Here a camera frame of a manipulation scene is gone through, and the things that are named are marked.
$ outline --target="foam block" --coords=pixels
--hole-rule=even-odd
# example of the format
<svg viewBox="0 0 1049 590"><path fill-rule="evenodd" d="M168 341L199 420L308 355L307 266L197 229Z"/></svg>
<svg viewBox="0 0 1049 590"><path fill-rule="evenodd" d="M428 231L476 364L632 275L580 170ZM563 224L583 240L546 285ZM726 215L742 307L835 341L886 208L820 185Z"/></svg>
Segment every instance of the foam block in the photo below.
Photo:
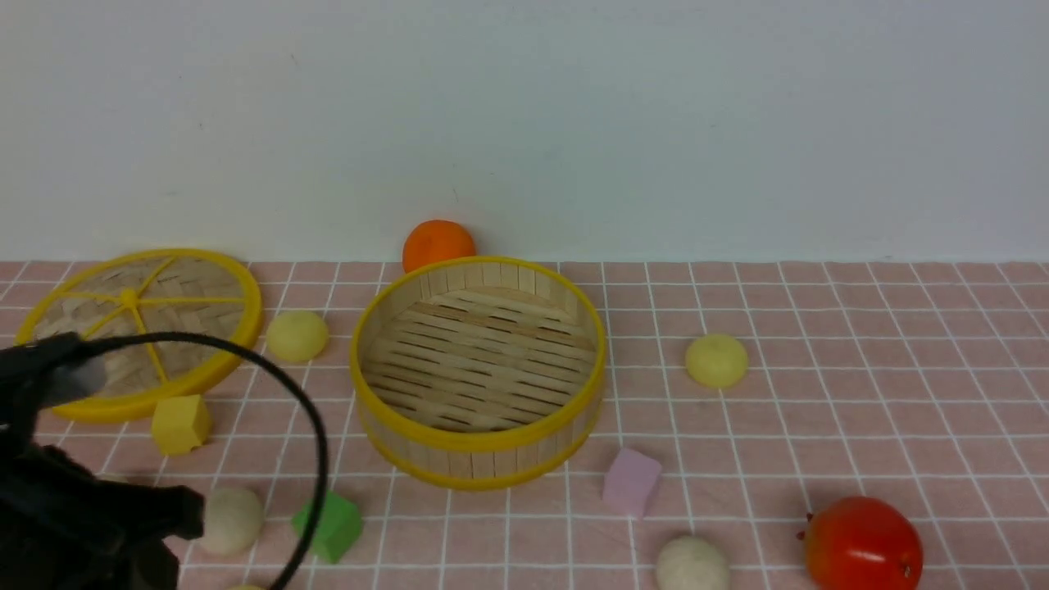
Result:
<svg viewBox="0 0 1049 590"><path fill-rule="evenodd" d="M150 427L153 441L164 455L185 455L208 441L211 415L200 396L160 400Z"/></svg>
<svg viewBox="0 0 1049 590"><path fill-rule="evenodd" d="M313 503L306 504L292 519L292 526L299 536L302 536L302 531L306 528L306 519L309 518L312 505ZM309 548L321 560L336 564L361 536L363 529L364 521L361 520L361 511L357 505L329 491L324 499L317 534L314 535Z"/></svg>
<svg viewBox="0 0 1049 590"><path fill-rule="evenodd" d="M604 476L601 500L621 514L641 519L648 512L663 466L640 452L622 448Z"/></svg>

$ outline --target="toy food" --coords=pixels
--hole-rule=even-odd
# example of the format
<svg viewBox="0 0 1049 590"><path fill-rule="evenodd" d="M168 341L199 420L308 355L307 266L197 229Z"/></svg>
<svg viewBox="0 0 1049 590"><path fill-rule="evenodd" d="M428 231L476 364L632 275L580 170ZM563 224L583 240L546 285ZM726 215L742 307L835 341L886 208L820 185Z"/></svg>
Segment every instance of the toy food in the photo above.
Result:
<svg viewBox="0 0 1049 590"><path fill-rule="evenodd" d="M219 488L204 508L200 548L213 555L234 555L248 550L262 531L265 514L258 497L244 488Z"/></svg>
<svg viewBox="0 0 1049 590"><path fill-rule="evenodd" d="M659 590L729 590L728 560L698 536L679 536L663 546L656 561Z"/></svg>
<svg viewBox="0 0 1049 590"><path fill-rule="evenodd" d="M265 333L266 350L287 362L306 362L327 345L327 324L314 312L297 310L273 318Z"/></svg>
<svg viewBox="0 0 1049 590"><path fill-rule="evenodd" d="M685 351L688 375L701 385L714 389L725 389L738 383L747 375L749 362L743 344L725 334L707 334Z"/></svg>
<svg viewBox="0 0 1049 590"><path fill-rule="evenodd" d="M401 261L404 272L411 271L454 258L475 256L473 237L466 228L444 219L432 219L420 224L404 240Z"/></svg>
<svg viewBox="0 0 1049 590"><path fill-rule="evenodd" d="M889 504L843 498L809 514L805 561L821 590L914 590L921 580L921 538Z"/></svg>

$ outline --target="red tomato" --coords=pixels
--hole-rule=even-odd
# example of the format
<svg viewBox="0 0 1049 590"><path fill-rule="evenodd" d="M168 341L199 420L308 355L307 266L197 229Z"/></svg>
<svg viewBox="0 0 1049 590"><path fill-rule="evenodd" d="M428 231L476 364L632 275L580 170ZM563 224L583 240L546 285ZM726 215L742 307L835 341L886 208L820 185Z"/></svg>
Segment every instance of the red tomato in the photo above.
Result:
<svg viewBox="0 0 1049 590"><path fill-rule="evenodd" d="M914 525L874 498L841 499L809 515L805 561L822 590L914 590L923 552Z"/></svg>

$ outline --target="bamboo steamer lid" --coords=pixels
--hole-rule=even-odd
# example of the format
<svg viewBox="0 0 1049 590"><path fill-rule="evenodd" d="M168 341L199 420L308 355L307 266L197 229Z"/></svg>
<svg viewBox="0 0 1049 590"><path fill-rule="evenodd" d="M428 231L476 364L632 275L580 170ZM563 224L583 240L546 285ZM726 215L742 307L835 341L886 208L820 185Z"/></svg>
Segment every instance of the bamboo steamer lid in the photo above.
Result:
<svg viewBox="0 0 1049 590"><path fill-rule="evenodd" d="M204 250L153 250L103 262L59 286L30 312L17 340L180 331L252 347L261 325L259 287L243 265ZM145 418L162 399L207 392L239 362L197 344L130 346L105 357L104 391L55 413L86 422Z"/></svg>

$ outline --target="yellow rim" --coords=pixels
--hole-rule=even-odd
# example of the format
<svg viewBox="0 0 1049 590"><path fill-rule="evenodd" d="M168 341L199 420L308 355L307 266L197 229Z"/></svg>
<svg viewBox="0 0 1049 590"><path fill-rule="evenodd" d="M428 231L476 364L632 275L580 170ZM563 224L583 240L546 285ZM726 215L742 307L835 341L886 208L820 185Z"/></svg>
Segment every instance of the yellow rim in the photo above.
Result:
<svg viewBox="0 0 1049 590"><path fill-rule="evenodd" d="M441 476L437 473L420 469L415 465L405 461L401 457L398 457L397 455L391 452L390 449L386 448L386 445L384 445L382 441L379 440L379 437L376 437L371 434L371 429L368 428L367 423L365 421L363 420L361 421L361 426L364 428L364 434L368 436L368 440L371 441L372 446L374 446L376 450L379 451L379 455L382 455L394 467L401 469L405 473L408 473L409 476L422 480L424 482L431 483L435 486L441 486L449 489L456 489L461 491L485 491L491 489L502 489L528 483L534 479L543 476L544 473L553 471L558 466L560 466L561 463L564 463L573 455L575 455L576 451L579 450L579 447L582 446L584 442L586 442L586 439L590 438L591 433L594 430L594 426L597 425L597 421L600 418L600 416L601 416L601 408L598 407L597 410L594 413L594 417L591 418L590 422L586 423L586 426L583 428L582 434L579 435L579 439L574 441L572 443L572 446L564 449L560 455L557 455L553 459L544 463L540 463L535 467L532 467L531 469L528 469L526 471L519 471L512 476L506 476L501 478L486 478L483 480L466 480L458 478L449 478L447 476Z"/></svg>
<svg viewBox="0 0 1049 590"><path fill-rule="evenodd" d="M364 380L364 375L361 373L361 367L358 365L356 360L359 356L361 331L364 329L365 322L372 313L376 313L378 305L387 296L389 296L390 293L416 276L445 267L473 262L500 262L516 265L531 269L536 273L547 275L553 280L563 285L566 289L571 290L572 293L579 297L579 299L584 303L586 313L590 314L594 325L597 326L597 358L594 363L594 368L591 371L590 377L580 389L579 395L572 398L569 403L550 416L537 420L527 426L521 426L512 430L502 430L499 433L450 433L412 422L394 412L391 407L379 399L379 396L371 391L367 381ZM393 282L393 285L384 289L383 292L380 293L379 296L376 297L364 310L364 314L361 315L361 319L357 322L357 328L354 330L354 339L349 350L349 371L352 376L354 386L357 389L358 399L365 406L367 406L368 410L370 410L380 422L385 424L391 430L426 446L443 450L458 452L492 452L516 448L518 446L544 439L548 436L560 430L562 426L578 416L579 413L590 404L591 400L594 399L594 396L600 391L601 380L603 377L602 373L604 372L604 359L607 354L606 346L607 343L604 336L604 324L601 322L601 317L598 315L597 309L594 308L594 304L586 297L586 295L570 280L544 267L524 260L518 260L516 258L507 258L502 256L471 256L467 258L456 258L444 262L436 262L434 265L416 269L398 279Z"/></svg>
<svg viewBox="0 0 1049 590"><path fill-rule="evenodd" d="M244 310L240 325L237 326L230 340L249 349L255 345L255 341L258 339L259 332L262 329L262 295L255 277L247 267L229 256L207 250L194 249L165 249L137 252L102 262L76 274L72 278L66 280L49 293L47 297L29 312L28 317L25 318L25 322L22 324L22 329L16 336L16 342L26 343L33 340L37 323L43 318L55 300L65 293L72 292L84 280L114 267L146 258L164 257L172 259L179 257L200 258L220 267L235 276L243 292ZM149 277L145 285L148 285L152 279L152 276ZM239 363L239 357L230 353L219 352L189 374L158 387L130 396L88 398L58 406L53 408L53 412L63 418L83 422L126 422L146 418L153 413L153 408L158 401L175 396L202 394L221 382Z"/></svg>

